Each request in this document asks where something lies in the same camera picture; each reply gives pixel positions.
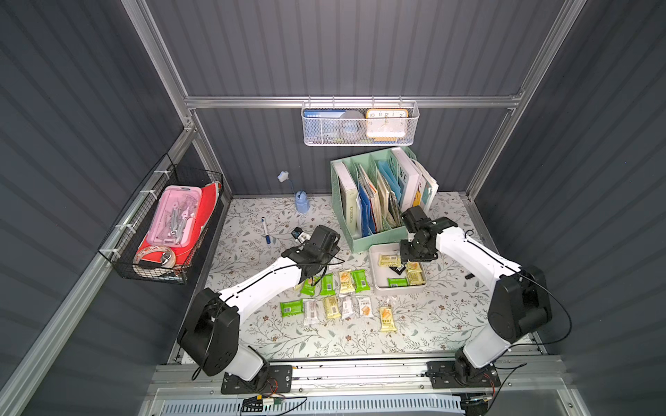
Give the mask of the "green cookie packet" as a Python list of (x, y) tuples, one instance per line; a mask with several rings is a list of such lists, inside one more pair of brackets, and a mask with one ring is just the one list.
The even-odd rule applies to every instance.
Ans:
[(335, 296), (335, 277), (333, 274), (327, 274), (321, 279), (320, 296)]
[(310, 280), (306, 280), (303, 283), (300, 293), (305, 296), (315, 296), (316, 286)]
[(365, 270), (353, 270), (351, 276), (354, 283), (355, 293), (371, 290)]

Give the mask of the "yellow cookie packet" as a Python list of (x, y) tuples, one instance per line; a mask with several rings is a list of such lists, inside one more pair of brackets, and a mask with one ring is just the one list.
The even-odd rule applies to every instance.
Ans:
[(339, 280), (340, 280), (339, 293), (341, 295), (353, 293), (355, 291), (352, 272), (350, 270), (342, 271), (339, 274)]

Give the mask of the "green packet second row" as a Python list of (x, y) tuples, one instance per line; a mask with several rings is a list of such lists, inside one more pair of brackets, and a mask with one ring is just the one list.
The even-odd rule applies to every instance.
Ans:
[(305, 313), (305, 304), (303, 299), (296, 301), (289, 301), (280, 304), (281, 317), (294, 317), (295, 315), (303, 315)]

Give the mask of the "white brown packet second row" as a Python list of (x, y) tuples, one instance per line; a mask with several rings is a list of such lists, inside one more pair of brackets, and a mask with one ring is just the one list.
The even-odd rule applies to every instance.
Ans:
[(319, 324), (317, 301), (315, 299), (306, 299), (304, 301), (304, 325), (312, 327)]

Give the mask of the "yellow packet second row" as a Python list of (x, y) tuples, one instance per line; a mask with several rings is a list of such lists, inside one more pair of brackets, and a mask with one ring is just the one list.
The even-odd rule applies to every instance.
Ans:
[(336, 296), (326, 296), (323, 300), (323, 304), (327, 320), (336, 320), (342, 317), (338, 298)]

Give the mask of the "white cookie packet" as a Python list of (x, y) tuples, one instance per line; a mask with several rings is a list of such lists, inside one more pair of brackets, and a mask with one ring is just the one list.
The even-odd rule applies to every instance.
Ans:
[(371, 299), (367, 296), (357, 298), (359, 315), (364, 318), (371, 318), (374, 316)]

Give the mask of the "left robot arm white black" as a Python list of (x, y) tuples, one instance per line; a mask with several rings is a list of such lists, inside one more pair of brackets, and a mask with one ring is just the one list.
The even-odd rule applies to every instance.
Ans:
[(270, 364), (255, 349), (243, 346), (240, 330), (246, 319), (274, 297), (315, 277), (336, 259), (340, 235), (319, 225), (305, 242), (283, 251), (252, 277), (223, 291), (200, 291), (187, 310), (177, 336), (179, 347), (197, 367), (192, 374), (227, 373), (263, 388)]

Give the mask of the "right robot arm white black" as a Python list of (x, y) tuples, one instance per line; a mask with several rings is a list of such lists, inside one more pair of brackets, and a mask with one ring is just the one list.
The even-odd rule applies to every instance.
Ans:
[(461, 384), (491, 374), (494, 362), (511, 346), (552, 320), (540, 269), (503, 258), (468, 237), (453, 220), (429, 218), (419, 206), (402, 213), (402, 222), (409, 234), (400, 242), (403, 262), (427, 263), (446, 255), (490, 291), (486, 326), (455, 354), (454, 377)]

